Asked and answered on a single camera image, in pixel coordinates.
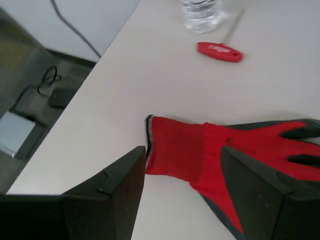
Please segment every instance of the white wall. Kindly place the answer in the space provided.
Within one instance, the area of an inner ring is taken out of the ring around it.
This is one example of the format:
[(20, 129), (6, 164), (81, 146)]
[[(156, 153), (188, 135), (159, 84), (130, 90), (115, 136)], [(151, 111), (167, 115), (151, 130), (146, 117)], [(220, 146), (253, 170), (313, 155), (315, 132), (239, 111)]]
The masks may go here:
[[(139, 0), (56, 0), (61, 14), (102, 55)], [(97, 62), (95, 53), (56, 16), (49, 0), (0, 0), (0, 6), (45, 48)]]

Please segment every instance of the plastic water bottle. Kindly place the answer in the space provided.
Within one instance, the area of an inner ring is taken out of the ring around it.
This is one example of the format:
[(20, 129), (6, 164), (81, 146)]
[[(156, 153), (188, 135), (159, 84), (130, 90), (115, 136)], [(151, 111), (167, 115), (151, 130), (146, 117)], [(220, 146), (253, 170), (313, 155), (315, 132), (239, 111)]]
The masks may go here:
[(223, 20), (222, 0), (182, 0), (184, 25), (196, 33), (208, 33)]

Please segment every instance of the red plastic handle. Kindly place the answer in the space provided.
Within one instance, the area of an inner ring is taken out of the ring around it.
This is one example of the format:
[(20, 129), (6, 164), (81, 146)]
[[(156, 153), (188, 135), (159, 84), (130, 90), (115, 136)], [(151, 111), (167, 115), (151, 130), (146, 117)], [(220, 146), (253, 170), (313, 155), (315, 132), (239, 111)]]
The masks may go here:
[(197, 50), (210, 58), (232, 63), (240, 62), (244, 56), (241, 52), (225, 46), (223, 43), (198, 42)]

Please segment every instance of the red glove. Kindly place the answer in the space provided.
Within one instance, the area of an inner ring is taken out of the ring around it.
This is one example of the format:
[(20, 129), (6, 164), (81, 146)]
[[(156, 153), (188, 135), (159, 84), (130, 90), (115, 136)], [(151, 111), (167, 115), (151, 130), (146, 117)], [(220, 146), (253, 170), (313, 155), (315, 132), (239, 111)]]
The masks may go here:
[(319, 137), (320, 121), (317, 120), (221, 126), (187, 124), (151, 115), (146, 125), (146, 173), (189, 182), (224, 214), (229, 221), (225, 224), (234, 235), (244, 230), (225, 184), (220, 160), (223, 146), (233, 147), (297, 180), (320, 181), (320, 169), (315, 167), (320, 165), (320, 146), (295, 140)]

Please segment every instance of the glove cuff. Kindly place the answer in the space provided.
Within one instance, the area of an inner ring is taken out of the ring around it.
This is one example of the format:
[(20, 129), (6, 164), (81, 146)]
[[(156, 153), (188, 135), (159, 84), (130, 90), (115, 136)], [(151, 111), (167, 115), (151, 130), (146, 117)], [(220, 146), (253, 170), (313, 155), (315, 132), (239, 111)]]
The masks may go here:
[(203, 170), (204, 125), (150, 115), (145, 128), (145, 172), (196, 182)]

